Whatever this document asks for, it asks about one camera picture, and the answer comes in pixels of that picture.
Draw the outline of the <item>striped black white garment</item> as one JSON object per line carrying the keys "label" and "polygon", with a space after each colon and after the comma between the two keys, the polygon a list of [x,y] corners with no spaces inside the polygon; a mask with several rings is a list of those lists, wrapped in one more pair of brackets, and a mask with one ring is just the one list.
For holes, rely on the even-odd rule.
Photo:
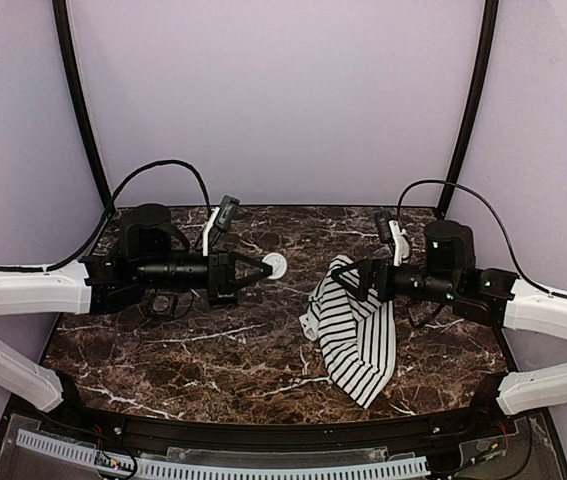
{"label": "striped black white garment", "polygon": [[353,263],[338,255],[309,295],[299,317],[304,336],[318,343],[329,379],[367,409],[391,379],[396,362],[393,303],[372,288],[358,300],[331,277]]}

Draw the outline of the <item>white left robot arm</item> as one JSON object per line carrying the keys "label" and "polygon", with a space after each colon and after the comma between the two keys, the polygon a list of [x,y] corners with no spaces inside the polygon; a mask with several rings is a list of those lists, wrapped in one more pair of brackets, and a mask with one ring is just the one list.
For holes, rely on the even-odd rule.
{"label": "white left robot arm", "polygon": [[[203,290],[209,304],[231,304],[240,290],[273,274],[268,263],[214,250],[237,208],[237,200],[226,196],[212,210],[199,250],[172,223],[166,206],[151,203],[120,217],[119,237],[104,256],[86,256],[60,267],[0,267],[0,317],[112,314],[141,303],[151,290]],[[45,413],[80,400],[70,377],[38,365],[1,340],[0,387]]]}

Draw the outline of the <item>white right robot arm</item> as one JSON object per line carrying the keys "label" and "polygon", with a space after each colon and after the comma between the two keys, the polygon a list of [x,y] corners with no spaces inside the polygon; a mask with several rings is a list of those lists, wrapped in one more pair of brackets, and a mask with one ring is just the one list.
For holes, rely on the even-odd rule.
{"label": "white right robot arm", "polygon": [[[332,279],[357,299],[376,292],[382,302],[405,297],[449,306],[470,322],[493,328],[531,331],[567,340],[567,293],[524,279],[522,274],[476,266],[472,230],[456,221],[426,225],[425,263],[361,260],[337,268]],[[567,404],[567,363],[527,372],[490,374],[470,407],[486,418]]]}

